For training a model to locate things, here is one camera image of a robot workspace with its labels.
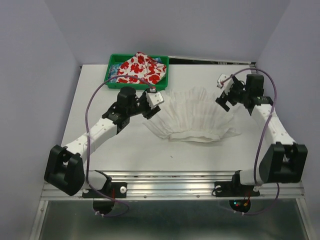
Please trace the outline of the white pleated skirt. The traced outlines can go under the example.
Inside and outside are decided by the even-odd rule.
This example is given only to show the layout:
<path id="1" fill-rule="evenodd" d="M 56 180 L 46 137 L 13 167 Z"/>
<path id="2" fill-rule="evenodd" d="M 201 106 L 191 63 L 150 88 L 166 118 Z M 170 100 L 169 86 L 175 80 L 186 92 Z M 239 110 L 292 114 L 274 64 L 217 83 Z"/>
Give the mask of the white pleated skirt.
<path id="1" fill-rule="evenodd" d="M 204 87 L 162 91 L 160 111 L 143 124 L 157 137 L 175 142 L 212 143 L 241 134 L 236 110 L 225 111 L 216 103 L 218 94 Z"/>

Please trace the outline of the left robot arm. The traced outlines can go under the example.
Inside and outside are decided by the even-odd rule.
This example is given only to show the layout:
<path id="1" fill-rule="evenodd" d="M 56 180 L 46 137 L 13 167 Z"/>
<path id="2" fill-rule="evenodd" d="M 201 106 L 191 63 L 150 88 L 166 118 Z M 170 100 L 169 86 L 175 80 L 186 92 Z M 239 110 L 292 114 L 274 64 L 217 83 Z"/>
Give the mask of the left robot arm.
<path id="1" fill-rule="evenodd" d="M 162 94 L 154 88 L 146 89 L 141 96 L 132 87 L 123 87 L 116 101 L 98 122 L 74 141 L 55 145 L 49 152 L 44 180 L 69 196 L 75 195 L 84 184 L 89 184 L 90 156 L 107 140 L 119 134 L 131 117 L 142 115 L 151 119 L 164 103 Z"/>

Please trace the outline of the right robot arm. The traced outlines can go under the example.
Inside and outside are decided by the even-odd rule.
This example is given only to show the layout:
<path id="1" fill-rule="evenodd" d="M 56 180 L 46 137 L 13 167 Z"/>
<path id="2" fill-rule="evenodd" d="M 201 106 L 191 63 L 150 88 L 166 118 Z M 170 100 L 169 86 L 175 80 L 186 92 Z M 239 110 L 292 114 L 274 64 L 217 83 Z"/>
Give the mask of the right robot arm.
<path id="1" fill-rule="evenodd" d="M 263 143 L 268 145 L 268 149 L 261 160 L 259 153 L 256 154 L 252 169 L 237 170 L 230 181 L 216 181 L 213 195 L 259 196 L 259 187 L 263 184 L 300 182 L 308 149 L 289 135 L 276 114 L 275 100 L 264 95 L 264 76 L 248 74 L 246 81 L 242 82 L 234 75 L 222 74 L 217 80 L 217 86 L 222 89 L 222 93 L 216 103 L 225 111 L 230 109 L 227 103 L 232 106 L 242 104 L 262 129 L 257 151 L 261 150 Z"/>

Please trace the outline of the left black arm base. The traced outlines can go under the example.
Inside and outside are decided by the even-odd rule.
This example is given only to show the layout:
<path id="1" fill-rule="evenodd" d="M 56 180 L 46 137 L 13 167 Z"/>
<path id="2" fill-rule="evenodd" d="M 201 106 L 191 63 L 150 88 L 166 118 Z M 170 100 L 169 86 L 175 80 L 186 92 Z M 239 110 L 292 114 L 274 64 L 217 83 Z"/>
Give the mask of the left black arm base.
<path id="1" fill-rule="evenodd" d="M 113 182 L 111 176 L 95 170 L 92 173 L 86 173 L 85 183 L 89 190 L 83 196 L 95 199 L 92 204 L 95 215 L 102 218 L 115 218 L 129 212 L 130 206 L 124 201 L 128 192 L 127 182 Z"/>

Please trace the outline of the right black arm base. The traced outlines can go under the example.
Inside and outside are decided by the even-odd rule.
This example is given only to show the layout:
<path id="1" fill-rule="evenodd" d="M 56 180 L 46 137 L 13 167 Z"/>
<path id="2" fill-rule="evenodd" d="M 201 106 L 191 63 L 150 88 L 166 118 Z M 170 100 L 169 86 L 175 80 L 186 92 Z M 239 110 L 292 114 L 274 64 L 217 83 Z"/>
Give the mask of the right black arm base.
<path id="1" fill-rule="evenodd" d="M 229 205 L 235 212 L 246 214 L 251 208 L 251 197 L 259 197 L 260 191 L 254 191 L 250 185 L 233 183 L 232 181 L 215 181 L 212 195 L 217 198 L 231 198 Z"/>

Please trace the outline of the green plastic bin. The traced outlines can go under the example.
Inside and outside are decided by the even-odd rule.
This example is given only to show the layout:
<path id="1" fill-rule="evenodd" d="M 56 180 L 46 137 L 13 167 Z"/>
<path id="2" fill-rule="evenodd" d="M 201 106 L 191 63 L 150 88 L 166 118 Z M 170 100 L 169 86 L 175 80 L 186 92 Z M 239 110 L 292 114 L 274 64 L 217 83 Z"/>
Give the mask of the green plastic bin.
<path id="1" fill-rule="evenodd" d="M 135 54 L 117 54 L 114 53 L 110 56 L 109 62 L 108 62 L 108 67 L 106 70 L 106 74 L 104 77 L 105 84 L 108 86 L 110 89 L 120 89 L 122 87 L 132 87 L 136 90 L 145 90 L 149 87 L 149 85 L 155 86 L 155 88 L 158 91 L 165 90 L 166 87 L 168 86 L 168 77 L 169 77 L 169 57 L 168 56 L 163 56 L 163 55 L 148 55 L 156 60 L 161 60 L 163 64 L 167 65 L 167 70 L 166 70 L 166 75 L 165 77 L 158 82 L 157 84 L 149 84 L 146 82 L 146 84 L 132 84 L 132 83 L 116 83 L 116 80 L 118 77 L 122 77 L 122 75 L 116 75 L 112 78 L 107 79 L 107 75 L 109 73 L 110 66 L 113 64 L 118 64 L 118 63 L 124 63 L 131 57 L 133 57 Z"/>

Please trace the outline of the red floral white skirt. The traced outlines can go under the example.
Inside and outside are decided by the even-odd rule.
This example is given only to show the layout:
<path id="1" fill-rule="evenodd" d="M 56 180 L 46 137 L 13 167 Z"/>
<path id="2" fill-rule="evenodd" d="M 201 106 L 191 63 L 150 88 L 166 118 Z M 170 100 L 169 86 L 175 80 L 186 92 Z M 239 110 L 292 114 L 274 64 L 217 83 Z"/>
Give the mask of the red floral white skirt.
<path id="1" fill-rule="evenodd" d="M 167 73 L 167 65 L 161 59 L 155 59 L 142 52 L 137 52 L 133 57 L 122 63 L 117 69 L 116 83 L 121 84 L 146 84 L 159 83 Z"/>

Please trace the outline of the blue patterned skirt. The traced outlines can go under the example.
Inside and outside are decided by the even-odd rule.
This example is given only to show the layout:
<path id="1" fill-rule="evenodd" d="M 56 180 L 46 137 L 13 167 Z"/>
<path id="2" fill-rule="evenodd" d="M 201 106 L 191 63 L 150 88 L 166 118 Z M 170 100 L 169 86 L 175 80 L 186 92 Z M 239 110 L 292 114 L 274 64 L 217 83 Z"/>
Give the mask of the blue patterned skirt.
<path id="1" fill-rule="evenodd" d="M 109 68 L 107 79 L 113 78 L 114 76 L 118 75 L 118 70 L 122 63 L 112 64 Z"/>

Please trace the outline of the aluminium mounting rail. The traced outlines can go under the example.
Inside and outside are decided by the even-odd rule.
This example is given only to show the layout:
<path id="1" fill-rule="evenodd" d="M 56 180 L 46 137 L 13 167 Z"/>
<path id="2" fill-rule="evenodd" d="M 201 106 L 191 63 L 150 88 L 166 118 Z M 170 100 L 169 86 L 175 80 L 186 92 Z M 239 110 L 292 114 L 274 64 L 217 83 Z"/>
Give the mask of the aluminium mounting rail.
<path id="1" fill-rule="evenodd" d="M 231 200 L 233 197 L 218 198 L 212 195 L 214 183 L 230 181 L 234 171 L 110 171 L 112 182 L 126 182 L 125 201 L 164 200 Z M 304 199 L 302 182 L 280 183 L 279 199 Z M 69 196 L 49 183 L 45 183 L 40 199 L 43 201 L 89 200 L 82 197 L 84 187 Z M 275 183 L 264 184 L 260 196 L 251 199 L 274 199 Z"/>

